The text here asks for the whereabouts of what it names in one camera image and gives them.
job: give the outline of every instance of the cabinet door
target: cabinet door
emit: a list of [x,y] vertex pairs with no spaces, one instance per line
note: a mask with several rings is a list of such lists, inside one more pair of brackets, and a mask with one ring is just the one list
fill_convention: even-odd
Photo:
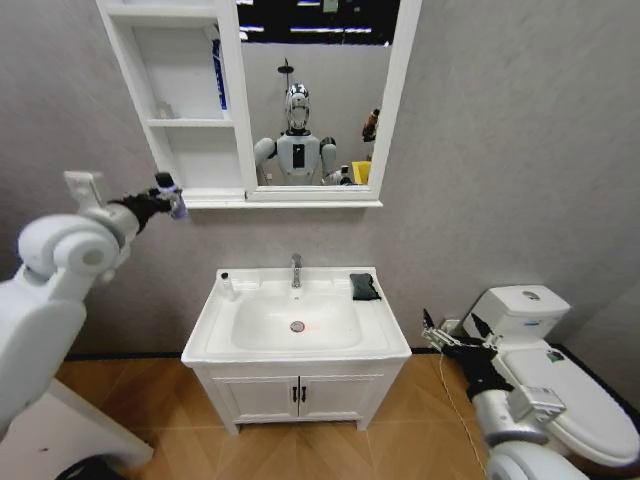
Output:
[[234,422],[278,422],[298,416],[298,377],[215,378]]
[[349,420],[367,408],[375,381],[382,375],[300,377],[300,417]]

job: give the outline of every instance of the mirror frame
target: mirror frame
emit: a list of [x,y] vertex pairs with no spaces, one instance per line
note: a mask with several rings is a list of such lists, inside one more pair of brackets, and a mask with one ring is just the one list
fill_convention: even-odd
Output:
[[255,157],[253,154],[253,138],[251,135],[251,119],[247,87],[245,82],[244,62],[240,41],[240,25],[235,0],[223,0],[233,3],[233,43],[232,54],[237,56],[237,64],[241,71],[239,85],[230,86],[239,95],[232,95],[238,101],[231,104],[234,118],[236,141],[240,169],[246,190],[247,202],[259,206],[259,202],[274,202],[274,207],[381,207],[380,190],[384,178],[385,167],[389,156],[389,148],[393,138],[402,90],[404,88],[409,59],[413,47],[413,40],[418,26],[418,18],[422,7],[422,0],[401,0],[398,9],[396,28],[393,34],[393,44],[387,69],[387,81],[382,97],[381,113],[378,120],[376,143],[371,159],[371,173],[368,185],[354,185],[352,187],[322,186],[322,185],[258,185]]

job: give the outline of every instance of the black sponge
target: black sponge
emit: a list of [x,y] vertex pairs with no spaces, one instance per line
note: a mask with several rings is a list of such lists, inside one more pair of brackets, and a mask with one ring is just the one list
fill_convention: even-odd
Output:
[[382,300],[373,286],[373,277],[368,273],[352,273],[354,300]]

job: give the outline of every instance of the white sink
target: white sink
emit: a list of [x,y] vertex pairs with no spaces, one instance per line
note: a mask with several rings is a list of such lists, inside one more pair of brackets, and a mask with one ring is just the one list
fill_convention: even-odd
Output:
[[[238,293],[223,295],[220,274]],[[382,300],[354,301],[349,274],[370,273]],[[183,353],[187,364],[406,358],[410,355],[375,268],[220,270]]]
[[249,297],[231,331],[235,345],[256,351],[334,350],[361,339],[353,301],[335,293]]

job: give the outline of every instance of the yellow object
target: yellow object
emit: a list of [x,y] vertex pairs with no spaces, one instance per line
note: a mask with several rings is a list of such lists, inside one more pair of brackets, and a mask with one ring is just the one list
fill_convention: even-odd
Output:
[[353,179],[357,185],[366,185],[369,183],[369,170],[371,170],[371,162],[351,162],[353,165]]

